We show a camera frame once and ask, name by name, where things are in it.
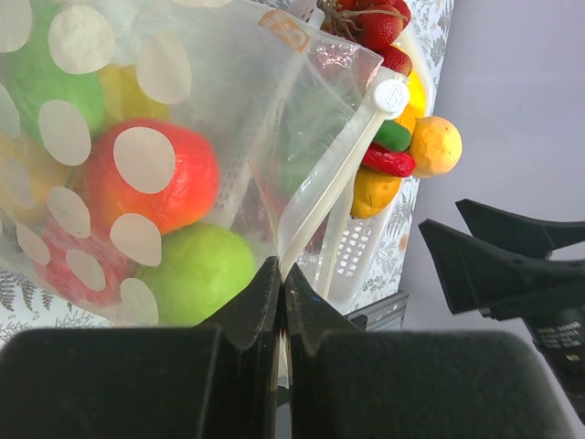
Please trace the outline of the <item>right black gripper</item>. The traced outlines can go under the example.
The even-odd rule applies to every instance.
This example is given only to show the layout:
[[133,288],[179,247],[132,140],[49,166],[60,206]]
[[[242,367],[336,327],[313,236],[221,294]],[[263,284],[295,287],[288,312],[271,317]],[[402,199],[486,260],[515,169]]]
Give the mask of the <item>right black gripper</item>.
[[563,390],[583,393],[584,262],[505,250],[557,250],[584,242],[584,222],[531,219],[467,198],[455,205],[473,237],[432,219],[419,226],[451,313],[479,310],[500,321],[526,317]]

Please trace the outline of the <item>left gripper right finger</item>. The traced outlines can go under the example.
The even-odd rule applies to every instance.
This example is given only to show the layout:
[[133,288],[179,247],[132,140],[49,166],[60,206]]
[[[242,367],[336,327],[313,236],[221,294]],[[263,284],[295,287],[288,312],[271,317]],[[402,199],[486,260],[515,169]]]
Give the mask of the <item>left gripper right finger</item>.
[[292,268],[282,291],[295,438],[571,438],[527,344],[506,332],[366,332]]

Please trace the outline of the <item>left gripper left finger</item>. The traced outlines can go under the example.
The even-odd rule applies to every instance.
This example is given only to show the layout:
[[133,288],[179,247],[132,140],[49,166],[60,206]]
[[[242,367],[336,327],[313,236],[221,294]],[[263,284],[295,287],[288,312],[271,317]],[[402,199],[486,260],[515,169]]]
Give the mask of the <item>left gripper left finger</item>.
[[271,438],[281,274],[195,327],[31,329],[1,351],[4,438]]

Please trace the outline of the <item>green apple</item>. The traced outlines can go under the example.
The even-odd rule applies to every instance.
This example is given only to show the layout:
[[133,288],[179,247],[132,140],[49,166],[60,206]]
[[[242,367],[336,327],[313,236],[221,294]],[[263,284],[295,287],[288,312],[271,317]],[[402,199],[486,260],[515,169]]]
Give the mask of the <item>green apple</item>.
[[256,272],[246,240],[199,222],[165,235],[161,264],[140,269],[137,277],[153,293],[161,324],[194,326],[238,295]]

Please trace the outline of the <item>pink peach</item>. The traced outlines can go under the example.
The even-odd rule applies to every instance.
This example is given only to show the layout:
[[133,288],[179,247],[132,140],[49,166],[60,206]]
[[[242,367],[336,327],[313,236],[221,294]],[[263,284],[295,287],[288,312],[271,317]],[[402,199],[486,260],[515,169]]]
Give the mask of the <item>pink peach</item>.
[[98,307],[121,302],[120,285],[133,276],[134,265],[101,235],[76,238],[52,220],[41,234],[49,250],[47,264],[37,264],[37,275],[73,304]]

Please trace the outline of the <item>red yellow apple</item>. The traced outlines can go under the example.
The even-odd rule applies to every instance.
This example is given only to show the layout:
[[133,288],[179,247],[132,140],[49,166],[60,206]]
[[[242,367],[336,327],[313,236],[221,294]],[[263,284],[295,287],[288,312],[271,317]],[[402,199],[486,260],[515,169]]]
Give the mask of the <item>red yellow apple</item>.
[[218,160],[204,135],[152,118],[117,123],[102,134],[84,175],[87,206],[102,228],[135,213],[162,234],[204,218],[219,182]]

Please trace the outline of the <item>yellow lemon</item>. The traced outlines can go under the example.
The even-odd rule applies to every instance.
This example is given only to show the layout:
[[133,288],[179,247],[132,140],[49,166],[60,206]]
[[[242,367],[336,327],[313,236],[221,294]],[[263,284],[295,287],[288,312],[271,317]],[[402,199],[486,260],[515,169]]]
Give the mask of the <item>yellow lemon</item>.
[[41,224],[48,217],[49,191],[64,186],[70,171],[26,135],[1,134],[1,210],[28,227]]

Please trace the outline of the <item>yellow star fruit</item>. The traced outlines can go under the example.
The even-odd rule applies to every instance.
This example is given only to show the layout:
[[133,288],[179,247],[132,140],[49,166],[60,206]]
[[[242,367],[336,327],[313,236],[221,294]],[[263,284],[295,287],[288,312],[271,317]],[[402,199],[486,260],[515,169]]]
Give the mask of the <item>yellow star fruit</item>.
[[134,118],[169,119],[168,107],[152,100],[138,84],[134,65],[107,65],[98,71],[98,77],[106,127]]

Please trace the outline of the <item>light green chayote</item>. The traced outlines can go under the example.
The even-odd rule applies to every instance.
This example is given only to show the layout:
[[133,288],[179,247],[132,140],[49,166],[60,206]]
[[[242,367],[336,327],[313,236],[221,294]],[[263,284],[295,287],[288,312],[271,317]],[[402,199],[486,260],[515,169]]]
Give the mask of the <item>light green chayote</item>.
[[72,75],[60,69],[50,56],[48,31],[63,6],[33,1],[32,29],[28,42],[19,50],[4,54],[5,86],[21,118],[22,129],[41,142],[37,118],[47,101],[61,100],[75,106],[85,119],[91,135],[102,128],[104,106],[98,74]]

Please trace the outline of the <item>clear dotted zip bag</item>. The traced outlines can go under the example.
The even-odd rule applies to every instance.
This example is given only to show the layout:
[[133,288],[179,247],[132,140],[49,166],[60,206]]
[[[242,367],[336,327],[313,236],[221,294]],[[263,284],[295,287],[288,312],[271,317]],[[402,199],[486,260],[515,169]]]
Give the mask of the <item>clear dotted zip bag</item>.
[[199,324],[271,257],[327,296],[408,81],[251,1],[4,1],[1,270],[124,326]]

